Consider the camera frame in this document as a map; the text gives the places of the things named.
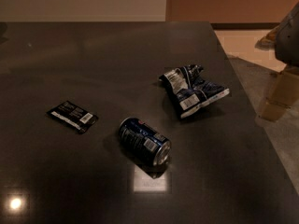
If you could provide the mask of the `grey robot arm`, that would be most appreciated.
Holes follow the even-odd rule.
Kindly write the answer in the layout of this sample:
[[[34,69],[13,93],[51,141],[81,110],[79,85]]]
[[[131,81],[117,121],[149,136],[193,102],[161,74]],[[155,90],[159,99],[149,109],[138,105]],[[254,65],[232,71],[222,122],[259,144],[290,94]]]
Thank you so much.
[[[287,65],[299,66],[299,2],[279,25],[275,56]]]

